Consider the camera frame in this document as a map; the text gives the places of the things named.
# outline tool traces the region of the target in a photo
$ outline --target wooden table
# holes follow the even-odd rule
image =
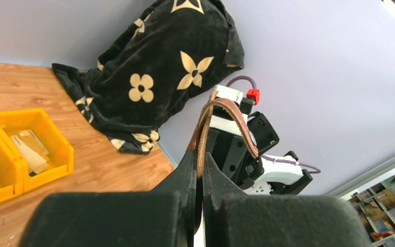
[[[0,204],[0,246],[15,246],[38,203],[57,191],[150,190],[173,167],[155,147],[147,156],[122,154],[93,129],[50,68],[0,63],[0,111],[43,108],[75,149],[75,171]]]

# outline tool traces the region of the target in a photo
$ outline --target red connector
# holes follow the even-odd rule
[[[260,101],[260,90],[249,89],[249,91],[247,91],[246,98],[253,99],[255,101],[255,105],[258,105],[258,102]]]

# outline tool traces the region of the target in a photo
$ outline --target black blanket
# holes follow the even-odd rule
[[[186,101],[243,68],[220,0],[157,0],[88,72],[52,64],[82,115],[121,152],[147,154]]]

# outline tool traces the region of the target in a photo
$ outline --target strap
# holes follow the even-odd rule
[[[231,118],[236,122],[240,129],[247,149],[254,158],[258,157],[258,149],[252,141],[246,122],[243,119],[242,113],[238,106],[229,99],[216,99],[217,90],[214,90],[210,96],[208,103],[203,107],[196,129],[194,130],[192,139],[188,148],[197,148],[197,177],[201,178],[204,171],[205,147],[207,144],[207,137],[209,126],[211,122],[212,112],[215,105],[225,110]]]

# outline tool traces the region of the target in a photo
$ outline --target gray wall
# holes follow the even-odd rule
[[[256,110],[281,138],[269,154],[294,150],[323,170],[305,194],[325,193],[395,152],[395,18],[380,0],[224,2],[246,51],[236,75],[255,78]],[[95,67],[151,3],[0,0],[0,61]],[[190,100],[160,130],[176,163],[207,98]]]

